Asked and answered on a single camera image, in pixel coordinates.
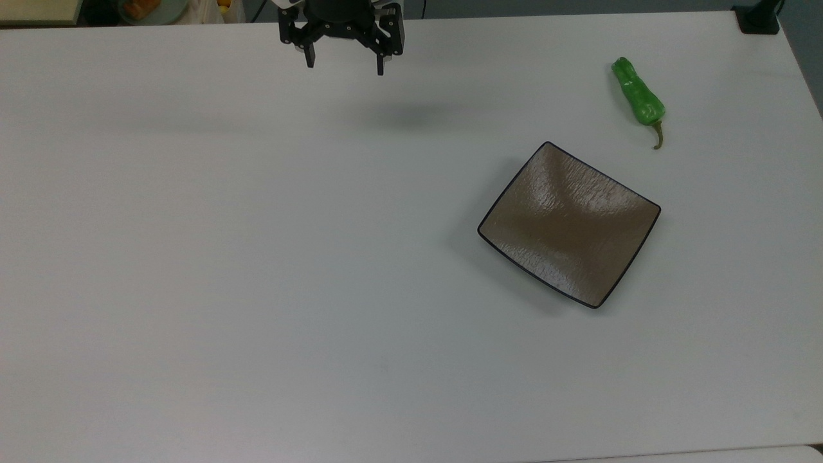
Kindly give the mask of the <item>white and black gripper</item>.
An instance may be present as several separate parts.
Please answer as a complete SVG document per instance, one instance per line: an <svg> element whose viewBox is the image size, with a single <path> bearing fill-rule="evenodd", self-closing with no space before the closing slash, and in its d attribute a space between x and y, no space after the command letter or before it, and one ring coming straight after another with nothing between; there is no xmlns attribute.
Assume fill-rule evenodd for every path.
<svg viewBox="0 0 823 463"><path fill-rule="evenodd" d="M368 36L378 76L389 60L404 53L402 1L279 1L277 14L280 41L301 51L310 69L316 60L314 43L323 36Z"/></svg>

